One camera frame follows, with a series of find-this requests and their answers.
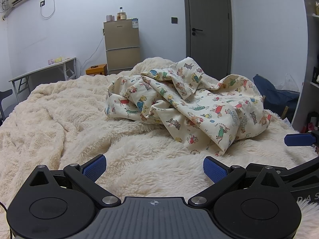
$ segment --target printed fabric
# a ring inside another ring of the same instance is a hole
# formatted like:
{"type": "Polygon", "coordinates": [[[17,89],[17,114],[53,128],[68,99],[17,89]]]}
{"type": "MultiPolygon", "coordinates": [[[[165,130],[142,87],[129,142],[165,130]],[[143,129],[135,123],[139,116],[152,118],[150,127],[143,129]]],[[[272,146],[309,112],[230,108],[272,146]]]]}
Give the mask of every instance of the printed fabric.
{"type": "Polygon", "coordinates": [[[257,136],[269,125],[262,96],[247,78],[231,74],[217,85],[186,58],[166,69],[122,76],[108,87],[105,113],[164,125],[193,154],[223,155],[235,141],[257,136]]]}

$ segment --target refrigerator door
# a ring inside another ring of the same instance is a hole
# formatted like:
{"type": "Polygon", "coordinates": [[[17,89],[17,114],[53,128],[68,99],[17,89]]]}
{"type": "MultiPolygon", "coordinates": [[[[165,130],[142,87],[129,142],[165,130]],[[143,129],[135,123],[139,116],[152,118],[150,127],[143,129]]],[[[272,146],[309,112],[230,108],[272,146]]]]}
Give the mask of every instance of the refrigerator door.
{"type": "Polygon", "coordinates": [[[133,68],[141,62],[140,48],[123,48],[106,51],[107,68],[109,71],[133,68]]]}
{"type": "Polygon", "coordinates": [[[133,27],[132,20],[105,22],[104,36],[106,50],[138,47],[138,28],[133,27]]]}

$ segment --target door frame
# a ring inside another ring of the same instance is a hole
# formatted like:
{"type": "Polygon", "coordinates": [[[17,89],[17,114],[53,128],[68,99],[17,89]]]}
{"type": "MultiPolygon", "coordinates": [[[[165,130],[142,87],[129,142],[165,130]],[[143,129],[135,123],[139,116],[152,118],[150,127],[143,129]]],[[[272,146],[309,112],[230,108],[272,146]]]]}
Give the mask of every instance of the door frame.
{"type": "MultiPolygon", "coordinates": [[[[190,57],[190,12],[189,12],[189,0],[185,2],[185,23],[186,23],[186,56],[190,57]]],[[[230,74],[232,65],[232,5],[231,0],[227,0],[228,14],[229,14],[229,36],[228,36],[228,61],[227,61],[227,75],[230,74]]]]}

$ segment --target plastic bottle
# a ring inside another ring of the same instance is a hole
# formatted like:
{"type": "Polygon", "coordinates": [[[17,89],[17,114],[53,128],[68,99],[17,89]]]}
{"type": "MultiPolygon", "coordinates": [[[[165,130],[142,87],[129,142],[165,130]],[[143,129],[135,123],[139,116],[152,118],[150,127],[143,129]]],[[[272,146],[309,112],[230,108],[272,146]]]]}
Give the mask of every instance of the plastic bottle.
{"type": "Polygon", "coordinates": [[[123,11],[122,7],[120,7],[120,12],[117,13],[116,20],[126,20],[126,13],[123,11]]]}

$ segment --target black switch plate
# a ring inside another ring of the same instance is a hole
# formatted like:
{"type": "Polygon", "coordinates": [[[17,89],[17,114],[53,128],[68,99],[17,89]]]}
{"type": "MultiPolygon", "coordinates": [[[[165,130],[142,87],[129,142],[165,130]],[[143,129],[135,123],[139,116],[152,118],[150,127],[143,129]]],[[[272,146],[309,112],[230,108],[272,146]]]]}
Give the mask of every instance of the black switch plate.
{"type": "Polygon", "coordinates": [[[177,24],[177,17],[172,17],[172,24],[177,24]]]}

